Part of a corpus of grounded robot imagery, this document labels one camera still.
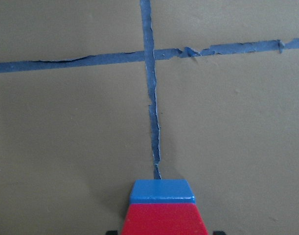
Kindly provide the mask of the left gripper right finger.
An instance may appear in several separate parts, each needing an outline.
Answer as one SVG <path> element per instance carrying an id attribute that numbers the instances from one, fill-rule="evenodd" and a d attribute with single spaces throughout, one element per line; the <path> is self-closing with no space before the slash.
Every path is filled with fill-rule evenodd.
<path id="1" fill-rule="evenodd" d="M 213 231 L 213 235 L 224 235 L 224 231 Z"/>

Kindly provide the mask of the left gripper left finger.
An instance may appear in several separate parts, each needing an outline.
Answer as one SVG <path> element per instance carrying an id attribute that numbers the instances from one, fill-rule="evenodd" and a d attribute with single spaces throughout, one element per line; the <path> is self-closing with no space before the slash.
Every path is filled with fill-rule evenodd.
<path id="1" fill-rule="evenodd" d="M 118 235 L 118 231 L 106 231 L 106 235 Z"/>

